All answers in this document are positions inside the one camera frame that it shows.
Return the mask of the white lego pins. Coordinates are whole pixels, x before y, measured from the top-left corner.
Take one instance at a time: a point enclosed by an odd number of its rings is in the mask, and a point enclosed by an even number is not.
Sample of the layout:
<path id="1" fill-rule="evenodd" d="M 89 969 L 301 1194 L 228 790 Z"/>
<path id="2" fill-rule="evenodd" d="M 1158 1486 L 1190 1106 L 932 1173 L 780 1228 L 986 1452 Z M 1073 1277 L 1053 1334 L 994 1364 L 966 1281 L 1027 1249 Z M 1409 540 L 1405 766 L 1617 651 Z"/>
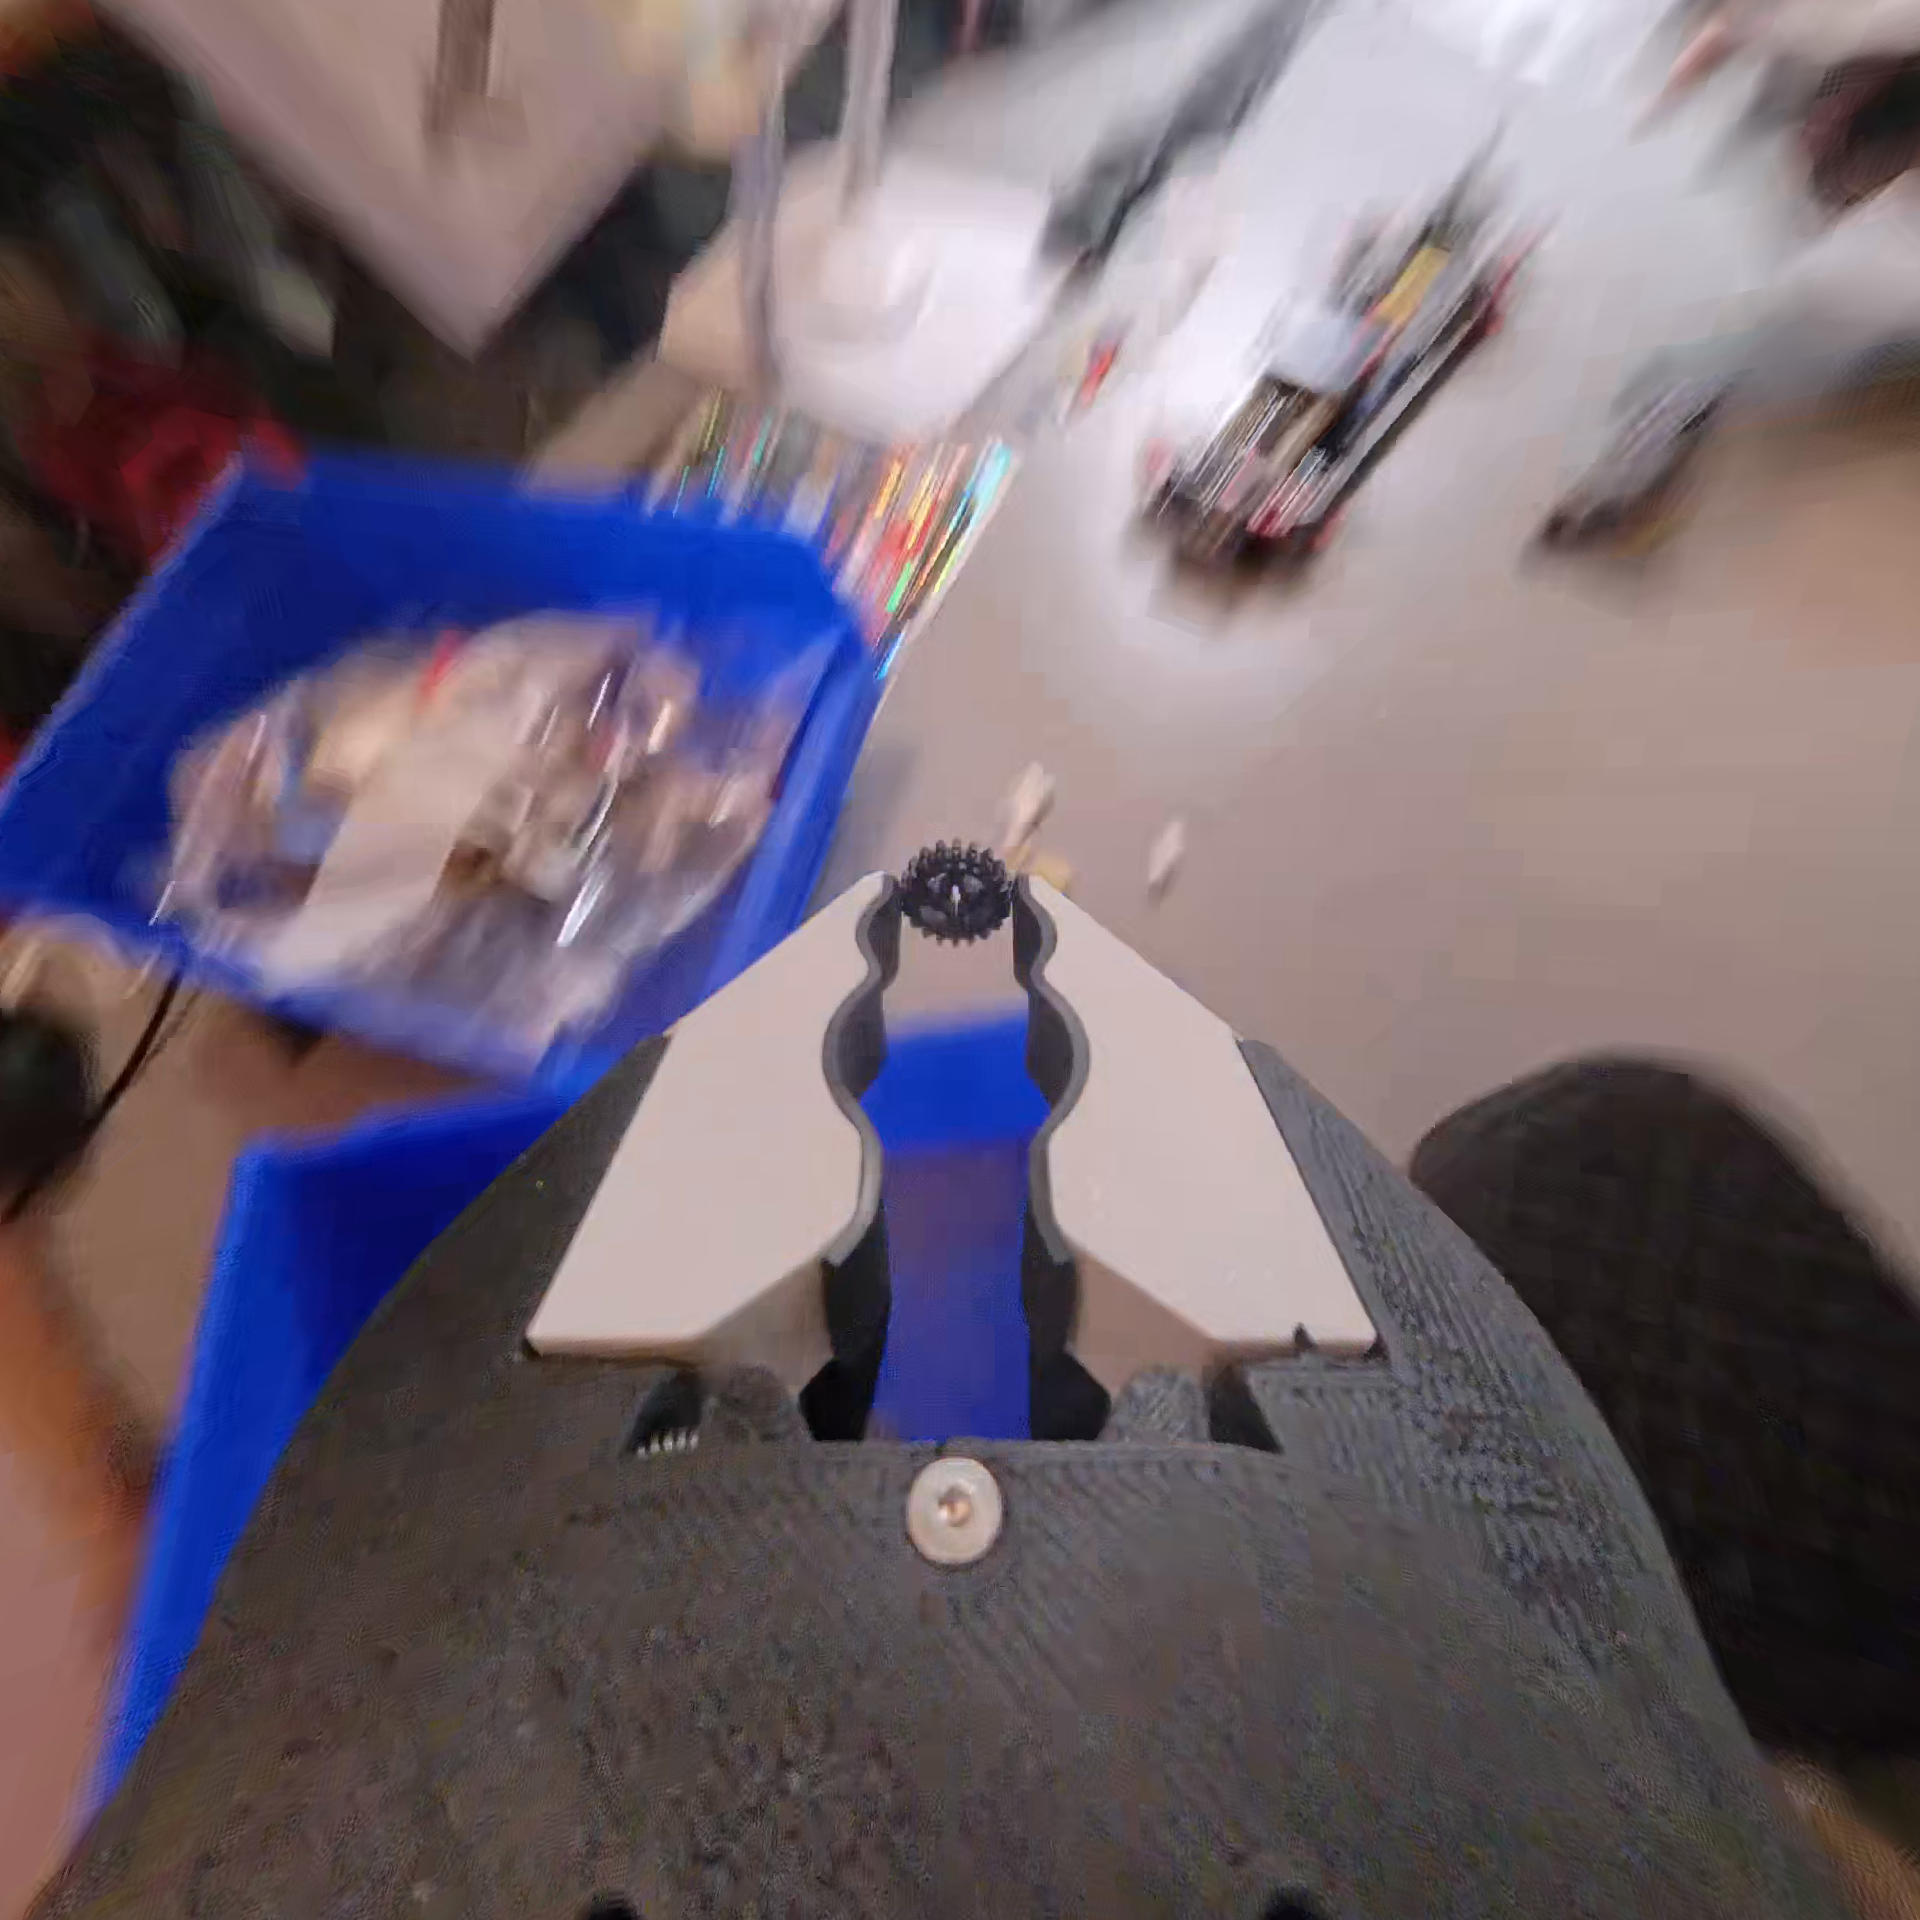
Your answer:
<path id="1" fill-rule="evenodd" d="M 1075 866 L 1042 845 L 1042 828 L 1055 801 L 1055 782 L 1050 770 L 1030 761 L 999 804 L 999 837 L 991 851 L 999 865 L 1014 878 L 1042 881 L 1060 896 L 1075 889 Z M 1158 902 L 1178 882 L 1188 851 L 1188 835 L 1181 820 L 1166 822 L 1148 845 L 1143 859 L 1143 896 Z"/>

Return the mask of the colourful sticker sheet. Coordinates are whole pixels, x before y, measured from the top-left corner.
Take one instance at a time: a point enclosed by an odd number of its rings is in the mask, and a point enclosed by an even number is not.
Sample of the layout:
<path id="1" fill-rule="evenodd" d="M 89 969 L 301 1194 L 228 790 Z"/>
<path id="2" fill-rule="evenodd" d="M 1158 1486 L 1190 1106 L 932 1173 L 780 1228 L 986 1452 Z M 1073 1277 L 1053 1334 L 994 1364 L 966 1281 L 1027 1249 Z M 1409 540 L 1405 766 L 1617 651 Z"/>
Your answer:
<path id="1" fill-rule="evenodd" d="M 649 507 L 811 546 L 885 681 L 971 563 L 1018 470 L 1007 438 L 865 438 L 796 408 L 710 390 L 636 488 Z"/>

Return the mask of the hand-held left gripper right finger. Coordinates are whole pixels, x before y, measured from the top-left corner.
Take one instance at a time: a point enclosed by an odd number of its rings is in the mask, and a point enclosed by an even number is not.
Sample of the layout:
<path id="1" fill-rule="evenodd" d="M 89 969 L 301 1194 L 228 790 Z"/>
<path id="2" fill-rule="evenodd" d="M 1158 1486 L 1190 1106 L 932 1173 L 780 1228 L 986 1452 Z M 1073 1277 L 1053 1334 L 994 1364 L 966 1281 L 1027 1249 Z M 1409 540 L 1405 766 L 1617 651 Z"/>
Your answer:
<path id="1" fill-rule="evenodd" d="M 1021 1305 L 1038 1373 L 1116 1395 L 1375 1345 L 1239 1034 L 1047 881 L 1018 884 L 1028 1146 Z"/>

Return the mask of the blue plastic bin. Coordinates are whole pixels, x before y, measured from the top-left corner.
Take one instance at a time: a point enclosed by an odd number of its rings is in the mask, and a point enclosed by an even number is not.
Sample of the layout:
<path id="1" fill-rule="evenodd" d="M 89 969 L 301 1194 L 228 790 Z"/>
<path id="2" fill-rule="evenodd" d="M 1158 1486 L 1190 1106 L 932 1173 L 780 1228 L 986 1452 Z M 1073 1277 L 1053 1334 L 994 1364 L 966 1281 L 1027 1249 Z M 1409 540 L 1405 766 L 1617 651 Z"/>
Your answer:
<path id="1" fill-rule="evenodd" d="M 907 1027 L 865 1097 L 885 1153 L 893 1275 L 874 1434 L 1028 1434 L 1018 1262 L 1042 1099 L 1021 1034 L 1014 1017 Z M 86 1813 L 163 1714 L 228 1556 L 345 1349 L 567 1105 L 549 1091 L 463 1091 L 329 1128 L 293 1120 L 239 1147 Z"/>

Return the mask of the lego car chassis assembly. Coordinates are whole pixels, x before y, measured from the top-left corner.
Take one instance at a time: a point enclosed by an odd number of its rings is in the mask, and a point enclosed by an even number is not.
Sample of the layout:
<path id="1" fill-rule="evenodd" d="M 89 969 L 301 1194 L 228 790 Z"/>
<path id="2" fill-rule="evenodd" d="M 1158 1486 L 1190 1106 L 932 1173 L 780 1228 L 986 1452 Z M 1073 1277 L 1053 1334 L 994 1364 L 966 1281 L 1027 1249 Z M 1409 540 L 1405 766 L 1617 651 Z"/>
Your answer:
<path id="1" fill-rule="evenodd" d="M 1319 560 L 1391 445 L 1499 333 L 1539 243 L 1463 181 L 1410 225 L 1355 222 L 1235 404 L 1202 437 L 1145 453 L 1143 524 L 1188 570 Z"/>

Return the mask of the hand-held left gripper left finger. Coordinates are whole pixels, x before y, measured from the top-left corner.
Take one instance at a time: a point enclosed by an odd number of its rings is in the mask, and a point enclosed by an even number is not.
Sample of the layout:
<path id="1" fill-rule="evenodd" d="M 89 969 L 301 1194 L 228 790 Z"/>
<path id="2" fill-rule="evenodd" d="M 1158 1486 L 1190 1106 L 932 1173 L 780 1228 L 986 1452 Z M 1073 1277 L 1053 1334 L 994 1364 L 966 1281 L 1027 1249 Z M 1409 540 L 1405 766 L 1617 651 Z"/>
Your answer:
<path id="1" fill-rule="evenodd" d="M 545 1358 L 811 1378 L 829 1277 L 881 1222 L 858 1099 L 882 1061 L 895 884 L 855 881 L 665 1037 L 526 1326 Z"/>

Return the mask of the clear bags of lego parts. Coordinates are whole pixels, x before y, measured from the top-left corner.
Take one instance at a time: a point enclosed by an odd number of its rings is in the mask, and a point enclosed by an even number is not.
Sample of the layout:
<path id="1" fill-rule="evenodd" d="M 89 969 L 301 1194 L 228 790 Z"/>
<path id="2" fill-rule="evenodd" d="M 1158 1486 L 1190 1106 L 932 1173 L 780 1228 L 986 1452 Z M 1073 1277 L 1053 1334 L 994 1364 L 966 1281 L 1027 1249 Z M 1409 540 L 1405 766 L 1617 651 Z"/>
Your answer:
<path id="1" fill-rule="evenodd" d="M 181 747 L 153 920 L 270 993 L 549 1041 L 750 865 L 833 651 L 647 611 L 374 634 Z"/>

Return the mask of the blue bin with bags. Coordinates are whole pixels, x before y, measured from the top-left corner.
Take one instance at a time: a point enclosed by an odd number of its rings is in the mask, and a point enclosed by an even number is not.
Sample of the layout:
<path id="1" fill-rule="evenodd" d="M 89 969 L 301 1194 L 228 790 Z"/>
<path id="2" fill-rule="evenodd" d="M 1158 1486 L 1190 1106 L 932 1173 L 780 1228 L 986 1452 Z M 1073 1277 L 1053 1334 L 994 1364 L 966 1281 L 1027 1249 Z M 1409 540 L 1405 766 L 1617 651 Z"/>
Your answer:
<path id="1" fill-rule="evenodd" d="M 373 990 L 274 996 L 153 920 L 169 772 L 198 731 L 349 642 L 545 611 L 657 612 L 750 686 L 811 642 L 823 674 L 757 851 L 690 930 L 639 965 L 577 1041 L 526 1064 L 455 1016 Z M 4 785 L 3 899 L 81 921 L 133 957 L 259 1010 L 455 1073 L 577 1097 L 636 1044 L 758 963 L 804 917 L 881 705 L 881 674 L 817 553 L 790 534 L 644 510 L 620 492 L 530 490 L 511 470 L 327 454 L 300 478 L 236 462 L 92 645 Z"/>

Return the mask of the black lego gear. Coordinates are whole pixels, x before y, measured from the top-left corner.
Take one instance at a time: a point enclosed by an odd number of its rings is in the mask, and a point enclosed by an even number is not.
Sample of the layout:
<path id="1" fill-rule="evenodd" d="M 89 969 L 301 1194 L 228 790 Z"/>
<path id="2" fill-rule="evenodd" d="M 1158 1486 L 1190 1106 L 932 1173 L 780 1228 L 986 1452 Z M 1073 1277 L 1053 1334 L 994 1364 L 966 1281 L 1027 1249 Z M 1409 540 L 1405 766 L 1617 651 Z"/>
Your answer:
<path id="1" fill-rule="evenodd" d="M 937 944 L 978 944 L 1010 917 L 1018 878 L 978 844 L 934 841 L 899 873 L 903 923 Z"/>

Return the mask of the black lego panel piece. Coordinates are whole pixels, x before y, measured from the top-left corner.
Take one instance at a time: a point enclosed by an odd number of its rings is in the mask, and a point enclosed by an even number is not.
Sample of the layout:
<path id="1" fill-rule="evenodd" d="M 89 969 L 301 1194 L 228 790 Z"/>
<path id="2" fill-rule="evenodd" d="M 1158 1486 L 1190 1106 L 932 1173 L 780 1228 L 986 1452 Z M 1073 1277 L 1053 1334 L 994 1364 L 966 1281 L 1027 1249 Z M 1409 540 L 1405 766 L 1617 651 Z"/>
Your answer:
<path id="1" fill-rule="evenodd" d="M 1618 408 L 1609 437 L 1553 502 L 1533 537 L 1542 553 L 1625 555 L 1670 529 L 1740 374 L 1658 374 Z"/>

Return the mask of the white book stand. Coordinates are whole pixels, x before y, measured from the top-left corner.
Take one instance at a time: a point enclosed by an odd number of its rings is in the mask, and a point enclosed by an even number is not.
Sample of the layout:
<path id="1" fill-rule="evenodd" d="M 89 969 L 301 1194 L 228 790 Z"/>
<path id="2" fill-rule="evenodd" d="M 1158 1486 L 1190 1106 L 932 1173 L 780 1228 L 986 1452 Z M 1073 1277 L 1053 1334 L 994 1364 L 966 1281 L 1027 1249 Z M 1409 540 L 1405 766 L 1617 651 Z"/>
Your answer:
<path id="1" fill-rule="evenodd" d="M 659 154 L 734 166 L 717 377 L 743 355 L 839 426 L 945 430 L 1060 282 L 1042 195 L 886 158 L 899 4 L 108 10 L 459 355 Z"/>

